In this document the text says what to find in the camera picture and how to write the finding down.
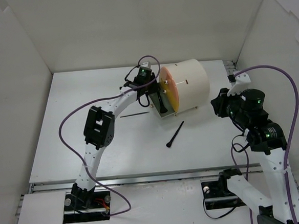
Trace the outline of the grey green bottom drawer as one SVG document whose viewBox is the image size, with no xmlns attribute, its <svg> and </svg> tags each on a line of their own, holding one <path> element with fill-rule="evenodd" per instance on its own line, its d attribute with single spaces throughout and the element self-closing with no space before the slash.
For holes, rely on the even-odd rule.
<svg viewBox="0 0 299 224">
<path fill-rule="evenodd" d="M 161 90 L 159 93 L 152 93 L 149 95 L 151 102 L 150 107 L 156 111 L 156 114 L 160 118 L 167 118 L 169 116 L 176 116 L 165 90 Z"/>
</svg>

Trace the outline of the orange drawer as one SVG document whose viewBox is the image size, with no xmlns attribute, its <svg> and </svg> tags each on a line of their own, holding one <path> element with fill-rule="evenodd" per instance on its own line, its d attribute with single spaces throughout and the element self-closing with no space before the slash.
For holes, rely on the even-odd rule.
<svg viewBox="0 0 299 224">
<path fill-rule="evenodd" d="M 160 69 L 159 83 L 162 89 L 166 91 L 167 90 L 171 91 L 175 89 L 175 82 L 168 67 L 163 66 Z"/>
</svg>

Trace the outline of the black brush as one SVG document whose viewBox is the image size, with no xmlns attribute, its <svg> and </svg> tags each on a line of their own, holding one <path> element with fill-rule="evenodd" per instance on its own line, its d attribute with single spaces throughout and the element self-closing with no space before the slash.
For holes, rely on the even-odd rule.
<svg viewBox="0 0 299 224">
<path fill-rule="evenodd" d="M 166 143 L 166 147 L 167 147 L 167 148 L 170 148 L 170 147 L 172 146 L 173 141 L 174 141 L 175 138 L 177 137 L 177 134 L 179 133 L 179 131 L 180 131 L 180 129 L 182 128 L 182 126 L 183 126 L 184 123 L 185 123 L 184 121 L 181 122 L 181 124 L 179 125 L 178 129 L 175 131 L 175 133 L 174 133 L 174 135 L 172 136 L 172 138 L 169 140 L 168 143 Z"/>
<path fill-rule="evenodd" d="M 159 105 L 160 105 L 160 113 L 161 113 L 161 114 L 167 113 L 168 110 L 167 110 L 167 108 L 164 106 L 164 102 L 163 102 L 163 100 L 162 100 L 162 96 L 161 96 L 160 92 L 157 92 L 156 94 L 157 94 L 158 101 L 159 101 Z"/>
</svg>

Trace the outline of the yellow drawer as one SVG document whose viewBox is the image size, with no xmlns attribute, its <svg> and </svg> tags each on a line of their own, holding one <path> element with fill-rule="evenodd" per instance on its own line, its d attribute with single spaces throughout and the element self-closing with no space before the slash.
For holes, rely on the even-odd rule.
<svg viewBox="0 0 299 224">
<path fill-rule="evenodd" d="M 173 110 L 177 112 L 179 110 L 179 93 L 176 85 L 164 85 L 163 90 L 167 94 L 167 98 Z"/>
</svg>

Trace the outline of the thin black eyeliner pencil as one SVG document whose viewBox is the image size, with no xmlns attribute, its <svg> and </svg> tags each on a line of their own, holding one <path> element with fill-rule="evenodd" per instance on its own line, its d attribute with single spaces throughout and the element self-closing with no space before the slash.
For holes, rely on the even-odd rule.
<svg viewBox="0 0 299 224">
<path fill-rule="evenodd" d="M 124 116 L 120 116 L 120 118 L 127 118 L 127 117 L 132 117 L 132 116 L 145 115 L 147 113 L 149 113 L 149 111 L 134 113 L 134 114 L 130 114 L 130 115 L 124 115 Z"/>
</svg>

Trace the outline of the cream round drawer organizer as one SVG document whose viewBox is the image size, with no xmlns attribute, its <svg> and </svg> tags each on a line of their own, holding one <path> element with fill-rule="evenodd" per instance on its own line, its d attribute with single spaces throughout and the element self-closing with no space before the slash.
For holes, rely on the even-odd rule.
<svg viewBox="0 0 299 224">
<path fill-rule="evenodd" d="M 195 108 L 207 100 L 209 78 L 198 60 L 189 59 L 165 67 L 168 67 L 179 93 L 179 110 L 176 113 Z"/>
</svg>

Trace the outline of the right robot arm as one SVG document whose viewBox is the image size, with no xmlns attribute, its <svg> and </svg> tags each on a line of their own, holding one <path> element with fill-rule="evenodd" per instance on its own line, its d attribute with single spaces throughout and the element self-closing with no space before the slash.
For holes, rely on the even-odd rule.
<svg viewBox="0 0 299 224">
<path fill-rule="evenodd" d="M 282 128 L 263 109 L 264 92 L 246 89 L 233 96 L 228 92 L 227 88 L 220 89 L 211 100 L 213 110 L 242 130 L 247 146 L 259 159 L 270 196 L 264 196 L 236 169 L 220 173 L 219 192 L 238 196 L 256 213 L 258 224 L 299 224 L 299 191 L 285 160 L 288 143 Z"/>
</svg>

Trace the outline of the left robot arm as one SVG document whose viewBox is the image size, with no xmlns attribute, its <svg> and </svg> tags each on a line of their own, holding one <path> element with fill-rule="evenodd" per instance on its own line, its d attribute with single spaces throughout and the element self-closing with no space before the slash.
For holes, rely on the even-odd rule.
<svg viewBox="0 0 299 224">
<path fill-rule="evenodd" d="M 71 190 L 75 202 L 82 208 L 87 209 L 94 202 L 94 178 L 104 150 L 114 139 L 115 119 L 157 83 L 148 62 L 137 67 L 137 76 L 124 84 L 119 97 L 101 107 L 92 106 L 89 109 L 83 130 L 86 143 L 84 162 Z"/>
</svg>

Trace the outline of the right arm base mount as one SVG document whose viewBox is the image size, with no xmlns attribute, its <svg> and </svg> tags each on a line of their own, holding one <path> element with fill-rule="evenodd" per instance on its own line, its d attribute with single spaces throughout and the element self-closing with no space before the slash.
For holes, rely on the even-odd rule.
<svg viewBox="0 0 299 224">
<path fill-rule="evenodd" d="M 219 172 L 217 179 L 201 182 L 202 202 L 206 211 L 247 206 L 235 193 L 228 190 L 227 180 L 232 176 L 243 177 L 239 169 L 228 168 Z"/>
</svg>

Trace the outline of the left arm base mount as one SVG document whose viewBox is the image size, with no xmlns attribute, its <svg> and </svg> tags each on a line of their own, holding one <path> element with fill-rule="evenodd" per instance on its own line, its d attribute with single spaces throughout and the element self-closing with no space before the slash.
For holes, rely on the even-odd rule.
<svg viewBox="0 0 299 224">
<path fill-rule="evenodd" d="M 87 204 L 67 193 L 63 208 L 63 224 L 110 220 L 110 203 L 110 191 L 97 190 Z"/>
</svg>

